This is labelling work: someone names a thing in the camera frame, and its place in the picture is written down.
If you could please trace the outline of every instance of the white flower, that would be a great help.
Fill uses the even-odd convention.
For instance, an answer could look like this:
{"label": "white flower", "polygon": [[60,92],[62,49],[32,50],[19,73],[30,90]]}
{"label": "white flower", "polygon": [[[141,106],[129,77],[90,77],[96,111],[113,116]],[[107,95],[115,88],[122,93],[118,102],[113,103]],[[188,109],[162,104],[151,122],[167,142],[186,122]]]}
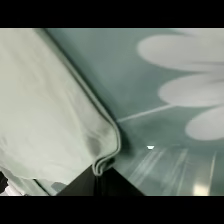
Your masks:
{"label": "white flower", "polygon": [[186,133],[197,140],[224,138],[224,29],[174,30],[184,35],[146,38],[139,43],[138,52],[152,64],[197,72],[166,83],[159,97],[174,106],[216,106],[193,118]]}

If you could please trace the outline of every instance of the dark object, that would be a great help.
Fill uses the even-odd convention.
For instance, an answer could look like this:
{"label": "dark object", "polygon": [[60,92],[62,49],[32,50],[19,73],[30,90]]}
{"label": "dark object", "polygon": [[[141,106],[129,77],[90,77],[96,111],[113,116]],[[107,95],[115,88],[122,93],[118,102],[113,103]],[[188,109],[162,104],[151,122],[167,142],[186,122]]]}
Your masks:
{"label": "dark object", "polygon": [[8,179],[0,172],[0,194],[5,191],[5,188],[8,186]]}
{"label": "dark object", "polygon": [[57,196],[144,196],[115,169],[95,177],[87,168]]}

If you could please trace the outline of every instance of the flower petal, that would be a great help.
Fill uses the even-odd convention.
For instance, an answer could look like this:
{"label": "flower petal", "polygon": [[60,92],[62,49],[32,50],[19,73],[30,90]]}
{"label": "flower petal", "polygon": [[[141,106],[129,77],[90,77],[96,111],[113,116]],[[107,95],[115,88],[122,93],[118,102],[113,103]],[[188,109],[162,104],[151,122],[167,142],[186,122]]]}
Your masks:
{"label": "flower petal", "polygon": [[224,44],[204,38],[162,35],[139,42],[138,53],[146,61],[185,71],[214,71],[224,61]]}
{"label": "flower petal", "polygon": [[223,28],[171,28],[171,29],[193,36],[201,36],[215,39],[224,38]]}
{"label": "flower petal", "polygon": [[206,107],[224,103],[224,75],[191,75],[172,80],[159,90],[165,102],[182,107]]}
{"label": "flower petal", "polygon": [[224,107],[209,110],[193,118],[185,131],[191,138],[202,141],[224,138]]}

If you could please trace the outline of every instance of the white petal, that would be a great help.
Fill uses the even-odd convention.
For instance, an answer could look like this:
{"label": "white petal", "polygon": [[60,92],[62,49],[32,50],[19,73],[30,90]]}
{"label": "white petal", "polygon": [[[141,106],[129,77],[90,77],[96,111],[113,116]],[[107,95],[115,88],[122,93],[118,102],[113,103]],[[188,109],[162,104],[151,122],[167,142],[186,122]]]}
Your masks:
{"label": "white petal", "polygon": [[149,37],[137,50],[150,63],[186,71],[214,71],[224,61],[222,42],[184,35]]}
{"label": "white petal", "polygon": [[224,103],[224,74],[191,75],[172,80],[159,90],[165,102],[182,107],[206,107]]}
{"label": "white petal", "polygon": [[197,140],[218,140],[224,138],[224,107],[209,110],[193,118],[186,127],[186,133]]}
{"label": "white petal", "polygon": [[172,30],[199,37],[224,38],[223,28],[172,28]]}

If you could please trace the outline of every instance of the white line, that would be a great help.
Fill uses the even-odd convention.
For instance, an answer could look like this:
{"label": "white line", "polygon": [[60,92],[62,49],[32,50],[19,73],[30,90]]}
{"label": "white line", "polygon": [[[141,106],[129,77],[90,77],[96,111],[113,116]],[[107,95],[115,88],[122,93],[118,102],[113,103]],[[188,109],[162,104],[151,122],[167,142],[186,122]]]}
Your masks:
{"label": "white line", "polygon": [[208,189],[209,194],[208,195],[210,195],[210,193],[211,193],[212,177],[213,177],[213,173],[214,173],[216,154],[217,154],[217,152],[215,152],[215,154],[212,158],[211,171],[210,171],[210,177],[209,177],[209,189]]}
{"label": "white line", "polygon": [[137,114],[133,114],[133,115],[130,115],[128,117],[119,118],[117,120],[117,122],[121,123],[121,122],[130,120],[130,119],[146,116],[148,114],[159,112],[159,111],[162,111],[162,110],[167,110],[167,109],[170,109],[170,108],[173,108],[173,107],[175,107],[175,106],[168,104],[168,105],[165,105],[165,106],[162,106],[162,107],[157,107],[157,108],[152,109],[152,110],[148,110],[148,111],[140,112],[140,113],[137,113]]}

